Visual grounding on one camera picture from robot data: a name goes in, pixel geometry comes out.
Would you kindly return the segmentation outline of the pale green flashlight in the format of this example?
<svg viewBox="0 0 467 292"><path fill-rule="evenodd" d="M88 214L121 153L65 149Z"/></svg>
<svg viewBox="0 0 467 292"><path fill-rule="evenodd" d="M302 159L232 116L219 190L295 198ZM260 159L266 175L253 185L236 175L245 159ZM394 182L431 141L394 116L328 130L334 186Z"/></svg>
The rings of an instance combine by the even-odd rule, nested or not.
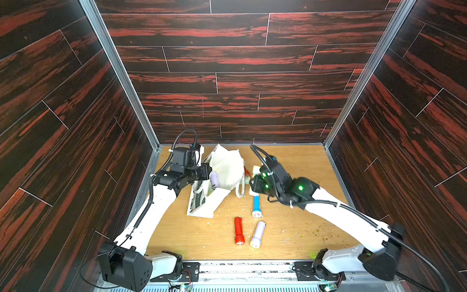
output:
<svg viewBox="0 0 467 292"><path fill-rule="evenodd" d="M259 165L254 165L251 172L251 178L254 178L256 175L260 175L261 170Z"/></svg>

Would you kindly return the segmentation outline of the white printed tote bag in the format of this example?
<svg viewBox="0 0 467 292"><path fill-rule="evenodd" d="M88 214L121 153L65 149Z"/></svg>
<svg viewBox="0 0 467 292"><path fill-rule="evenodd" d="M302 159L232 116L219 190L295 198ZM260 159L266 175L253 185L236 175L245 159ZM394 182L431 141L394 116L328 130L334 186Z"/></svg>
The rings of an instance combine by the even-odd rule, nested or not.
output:
<svg viewBox="0 0 467 292"><path fill-rule="evenodd" d="M196 181L190 192L187 215L212 219L223 200L234 192L242 198L246 189L245 163L239 150L217 145L203 161L212 168L206 180Z"/></svg>

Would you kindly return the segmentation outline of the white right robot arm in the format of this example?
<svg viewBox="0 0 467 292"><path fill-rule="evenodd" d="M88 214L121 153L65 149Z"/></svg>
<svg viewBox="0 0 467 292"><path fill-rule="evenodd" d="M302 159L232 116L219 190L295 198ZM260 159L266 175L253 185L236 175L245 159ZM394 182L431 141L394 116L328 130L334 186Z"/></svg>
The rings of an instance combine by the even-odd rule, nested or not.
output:
<svg viewBox="0 0 467 292"><path fill-rule="evenodd" d="M386 223L361 214L307 178L286 176L280 180L272 173L261 173L249 184L253 192L317 215L358 241L352 248L320 250L312 267L318 279L336 281L344 272L367 272L383 281L394 279L403 229L392 231Z"/></svg>

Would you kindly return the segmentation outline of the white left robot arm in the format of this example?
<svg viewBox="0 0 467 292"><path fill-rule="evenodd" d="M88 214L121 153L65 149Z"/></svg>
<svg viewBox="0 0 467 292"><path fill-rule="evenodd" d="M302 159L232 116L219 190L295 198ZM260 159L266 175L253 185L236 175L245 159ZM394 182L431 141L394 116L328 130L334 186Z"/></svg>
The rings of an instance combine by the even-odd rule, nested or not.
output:
<svg viewBox="0 0 467 292"><path fill-rule="evenodd" d="M163 215L188 185L210 178L212 168L207 163L194 167L162 168L150 177L150 192L130 225L113 243L105 243L98 253L103 280L115 287L142 291L158 277L177 279L182 273L182 256L164 251L146 256L149 241Z"/></svg>

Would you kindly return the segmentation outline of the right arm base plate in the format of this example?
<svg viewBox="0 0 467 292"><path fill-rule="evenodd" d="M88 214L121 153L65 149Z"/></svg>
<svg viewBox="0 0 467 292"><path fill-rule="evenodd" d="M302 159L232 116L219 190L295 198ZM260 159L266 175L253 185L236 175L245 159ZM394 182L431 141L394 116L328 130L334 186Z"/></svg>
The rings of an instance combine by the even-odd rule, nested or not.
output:
<svg viewBox="0 0 467 292"><path fill-rule="evenodd" d="M291 267L292 271L296 274L298 281L328 281L338 282L345 281L346 277L343 272L333 274L326 270L322 265L314 266L313 261L308 262L294 262Z"/></svg>

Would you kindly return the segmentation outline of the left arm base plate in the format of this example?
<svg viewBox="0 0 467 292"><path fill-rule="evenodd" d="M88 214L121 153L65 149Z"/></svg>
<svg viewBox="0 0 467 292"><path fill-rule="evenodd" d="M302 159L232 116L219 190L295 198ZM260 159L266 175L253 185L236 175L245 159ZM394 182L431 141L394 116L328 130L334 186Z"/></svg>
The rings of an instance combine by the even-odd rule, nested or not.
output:
<svg viewBox="0 0 467 292"><path fill-rule="evenodd" d="M198 282L200 266L199 262L183 261L172 273L154 277L150 282Z"/></svg>

